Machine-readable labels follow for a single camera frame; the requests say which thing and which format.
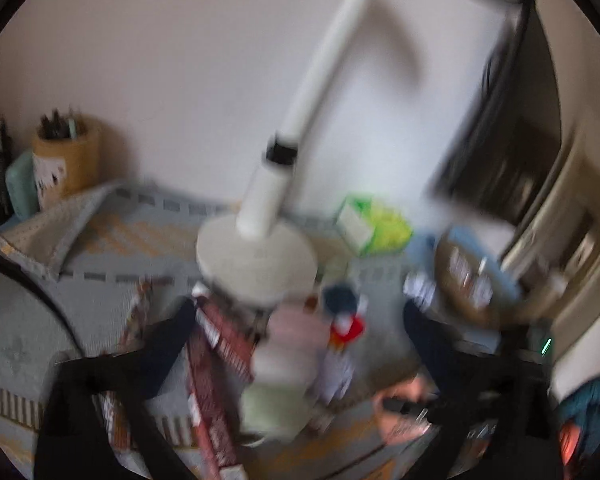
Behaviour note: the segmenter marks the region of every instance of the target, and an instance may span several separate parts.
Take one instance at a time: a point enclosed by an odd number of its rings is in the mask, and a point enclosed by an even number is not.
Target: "green tissue pack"
[[[400,251],[413,229],[401,213],[370,197],[347,196],[336,228],[358,255]]]

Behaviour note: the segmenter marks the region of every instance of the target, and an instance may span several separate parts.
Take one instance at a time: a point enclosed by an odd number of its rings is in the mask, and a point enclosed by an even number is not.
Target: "pink cloth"
[[[273,341],[305,350],[325,350],[330,337],[329,323],[319,314],[291,305],[282,305],[273,311],[267,332]]]

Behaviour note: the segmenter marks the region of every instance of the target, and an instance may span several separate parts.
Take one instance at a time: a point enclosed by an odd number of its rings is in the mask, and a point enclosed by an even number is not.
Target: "green light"
[[[544,354],[545,354],[545,352],[546,352],[546,351],[547,351],[547,349],[549,348],[549,345],[550,345],[550,344],[551,344],[551,338],[549,338],[549,339],[547,340],[547,342],[545,343],[545,345],[544,345],[544,348],[542,349],[542,355],[544,355]]]

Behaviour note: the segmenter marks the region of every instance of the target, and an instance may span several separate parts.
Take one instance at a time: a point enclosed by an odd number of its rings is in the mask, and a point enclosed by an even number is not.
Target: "person's hand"
[[[431,385],[423,376],[394,384],[376,393],[372,399],[374,415],[382,440],[388,445],[404,444],[422,436],[431,426],[426,420],[417,422],[413,416],[401,416],[382,408],[382,400],[387,397],[400,397],[418,402],[431,393]]]

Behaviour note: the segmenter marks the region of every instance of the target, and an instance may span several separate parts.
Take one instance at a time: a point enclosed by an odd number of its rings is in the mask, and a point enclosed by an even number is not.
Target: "teal fabric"
[[[583,384],[558,406],[562,423],[573,420],[580,427],[577,455],[591,456],[600,444],[600,377]]]

